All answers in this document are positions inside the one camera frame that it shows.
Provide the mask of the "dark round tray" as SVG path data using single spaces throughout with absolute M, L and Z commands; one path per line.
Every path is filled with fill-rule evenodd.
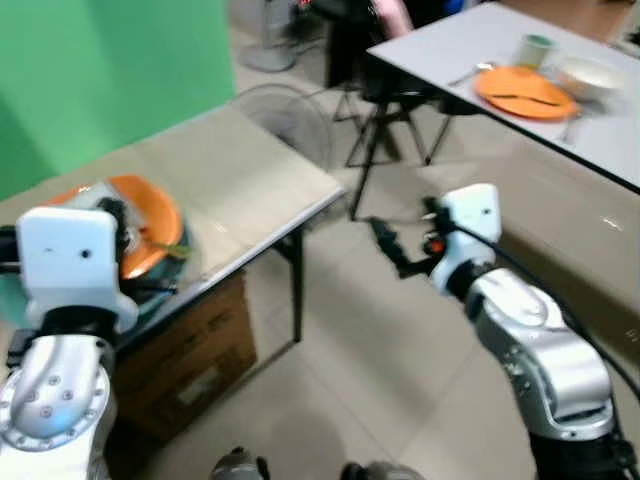
M 173 305 L 178 294 L 195 279 L 195 271 L 200 269 L 201 257 L 200 253 L 197 253 L 197 247 L 195 246 L 195 233 L 192 232 L 187 223 L 184 223 L 183 227 L 186 230 L 184 230 L 178 243 L 187 244 L 187 246 L 191 247 L 192 255 L 188 259 L 174 259 L 174 257 L 164 255 L 161 257 L 159 264 L 156 264 L 154 268 L 140 276 L 140 278 L 145 279 L 177 279 L 180 282 L 177 293 L 163 298 L 163 300 L 155 298 L 155 300 L 147 303 L 134 302 L 137 306 L 137 315 L 134 316 L 133 323 L 125 323 L 123 326 L 116 324 L 116 333 L 120 335 L 136 334 L 142 332 L 142 330 L 166 323 L 170 315 L 168 308 Z

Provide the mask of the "white pedestal fan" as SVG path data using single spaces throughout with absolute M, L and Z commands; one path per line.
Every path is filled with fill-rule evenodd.
M 250 26 L 256 29 L 257 42 L 239 51 L 243 67 L 262 73 L 280 73 L 296 65 L 297 51 L 291 40 L 300 0 L 239 0 Z

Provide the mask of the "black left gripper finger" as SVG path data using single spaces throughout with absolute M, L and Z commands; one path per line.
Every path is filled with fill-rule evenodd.
M 166 298 L 177 293 L 180 285 L 177 279 L 127 279 L 125 294 L 136 303 L 147 303 L 155 298 Z

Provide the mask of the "white top table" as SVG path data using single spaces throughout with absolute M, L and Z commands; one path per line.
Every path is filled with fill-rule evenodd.
M 456 79 L 485 61 L 509 61 L 526 35 L 553 42 L 550 61 L 584 58 L 607 64 L 623 76 L 621 91 L 611 93 L 573 123 L 571 141 L 562 140 L 561 122 L 520 119 L 480 100 Z M 401 38 L 371 47 L 390 67 L 434 84 L 511 131 L 552 148 L 617 186 L 639 191 L 640 183 L 640 61 L 591 38 L 553 26 L 500 3 L 484 3 L 438 20 Z

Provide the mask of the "black stool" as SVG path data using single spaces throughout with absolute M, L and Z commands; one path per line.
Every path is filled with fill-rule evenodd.
M 355 221 L 358 219 L 358 210 L 364 200 L 372 169 L 379 164 L 375 159 L 376 151 L 384 148 L 393 163 L 401 160 L 399 146 L 390 131 L 390 125 L 407 125 L 417 154 L 422 163 L 428 165 L 433 160 L 434 152 L 426 148 L 413 111 L 422 106 L 444 108 L 451 96 L 443 88 L 372 58 L 355 70 L 353 82 L 358 97 L 372 105 L 370 113 L 357 120 L 356 140 L 344 161 L 346 168 L 360 169 L 357 187 L 348 206 L 348 218 Z

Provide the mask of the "orange plate with white cup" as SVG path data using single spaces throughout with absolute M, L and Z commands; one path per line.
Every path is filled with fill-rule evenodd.
M 92 209 L 101 197 L 124 201 L 131 233 L 125 257 L 125 278 L 136 279 L 159 264 L 165 253 L 148 241 L 178 243 L 186 228 L 180 207 L 168 192 L 136 174 L 113 175 L 92 184 L 84 184 L 60 193 L 47 206 L 67 209 Z

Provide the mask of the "white bowl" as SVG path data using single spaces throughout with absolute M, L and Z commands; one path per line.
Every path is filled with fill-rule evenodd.
M 611 99 L 628 86 L 628 79 L 620 68 L 590 58 L 559 59 L 552 72 L 558 86 L 575 100 Z

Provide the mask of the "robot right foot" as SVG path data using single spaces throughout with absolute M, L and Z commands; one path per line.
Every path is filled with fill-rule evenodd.
M 348 462 L 339 480 L 426 480 L 415 468 L 389 461 Z

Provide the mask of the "brown cardboard box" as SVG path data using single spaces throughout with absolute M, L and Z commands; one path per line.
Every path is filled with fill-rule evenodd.
M 259 360 L 244 275 L 221 283 L 116 370 L 118 413 L 159 440 L 186 430 Z

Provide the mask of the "person in dark clothes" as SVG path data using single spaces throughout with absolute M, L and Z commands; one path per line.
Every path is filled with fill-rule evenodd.
M 369 49 L 415 29 L 403 0 L 301 0 L 329 24 L 325 41 L 326 87 L 352 86 L 371 96 L 390 90 L 396 74 Z

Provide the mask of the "dark utensil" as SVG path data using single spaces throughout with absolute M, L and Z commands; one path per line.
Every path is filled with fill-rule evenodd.
M 529 102 L 536 102 L 536 104 L 549 106 L 549 108 L 559 108 L 562 106 L 561 102 L 554 102 L 550 100 L 538 99 L 534 96 L 518 95 L 518 93 L 490 93 L 486 96 L 488 99 L 506 99 L 506 100 L 524 100 Z

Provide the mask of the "orange plate with dark utensil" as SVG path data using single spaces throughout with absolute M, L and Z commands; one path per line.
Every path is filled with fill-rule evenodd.
M 493 108 L 503 113 L 538 120 L 538 122 L 559 122 L 579 110 L 579 104 L 561 87 L 549 81 L 535 70 L 520 67 L 498 67 L 480 74 L 472 83 L 472 90 L 480 99 L 489 102 Z M 561 102 L 559 108 L 536 104 L 524 100 L 488 99 L 490 93 L 518 93 L 538 99 Z

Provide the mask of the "beige top table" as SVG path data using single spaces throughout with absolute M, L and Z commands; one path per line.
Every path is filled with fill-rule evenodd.
M 81 184 L 137 174 L 177 201 L 200 253 L 200 269 L 168 308 L 166 323 L 120 339 L 136 349 L 186 314 L 261 253 L 291 265 L 292 340 L 305 312 L 305 224 L 343 196 L 342 184 L 233 108 L 206 111 L 116 148 L 68 173 L 0 201 L 0 225 Z

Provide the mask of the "silver fork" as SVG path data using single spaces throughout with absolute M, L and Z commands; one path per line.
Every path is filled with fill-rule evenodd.
M 585 111 L 579 109 L 575 111 L 572 115 L 568 116 L 566 122 L 564 122 L 564 128 L 561 134 L 559 134 L 558 140 L 561 143 L 566 143 L 566 145 L 571 145 L 573 142 L 573 137 L 575 137 L 575 131 L 577 125 L 581 122 L 581 119 L 585 116 Z

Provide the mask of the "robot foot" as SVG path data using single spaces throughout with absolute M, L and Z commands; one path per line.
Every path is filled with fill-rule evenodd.
M 264 457 L 256 456 L 246 448 L 237 447 L 224 454 L 210 472 L 210 480 L 270 480 L 271 475 Z
M 415 468 L 389 461 L 348 462 L 339 480 L 426 480 Z

